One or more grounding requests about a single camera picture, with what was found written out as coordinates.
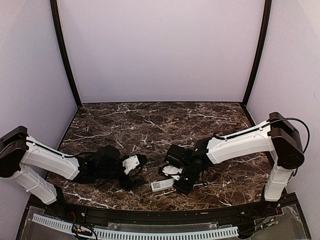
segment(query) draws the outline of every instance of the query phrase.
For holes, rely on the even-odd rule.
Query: black pole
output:
[[[73,98],[75,100],[77,107],[79,108],[82,105],[82,103],[81,103],[81,99],[80,99],[80,96],[79,96],[79,93],[77,90],[74,76],[71,71],[71,66],[70,66],[70,62],[69,62],[69,58],[68,58],[68,54],[67,54],[67,49],[66,49],[66,45],[65,45],[65,41],[64,41],[64,36],[62,33],[60,18],[59,18],[59,10],[58,10],[57,0],[50,0],[50,4],[51,4],[51,11],[52,11],[52,18],[53,18],[53,23],[54,23],[54,28],[55,28],[56,39],[59,44],[59,49],[60,49],[65,73],[66,73],[66,76],[69,81],[69,85],[70,85],[70,88],[71,88],[71,91],[73,94]]]
[[[271,2],[272,0],[265,0],[264,2],[264,10],[263,10],[263,17],[262,17],[262,23],[261,23],[261,29],[260,29],[260,35],[258,40],[258,45],[256,47],[256,52],[254,56],[254,61],[248,81],[248,85],[246,86],[245,94],[242,100],[242,104],[246,107],[252,92],[252,89],[255,84],[262,52],[265,45],[266,35],[267,35],[267,29],[268,29],[268,23],[269,23],[269,17],[271,12]]]

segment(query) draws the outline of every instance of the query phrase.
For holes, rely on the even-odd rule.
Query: white backdrop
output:
[[[320,239],[320,1],[273,1],[262,59],[248,103],[257,123],[278,111],[311,131],[305,162],[288,185],[311,231]],[[306,143],[305,128],[292,122]]]
[[[264,0],[59,0],[82,102],[241,101]]]
[[[24,125],[56,148],[77,110],[59,52],[50,1],[0,1],[0,138]],[[0,239],[16,239],[29,199],[0,178]]]

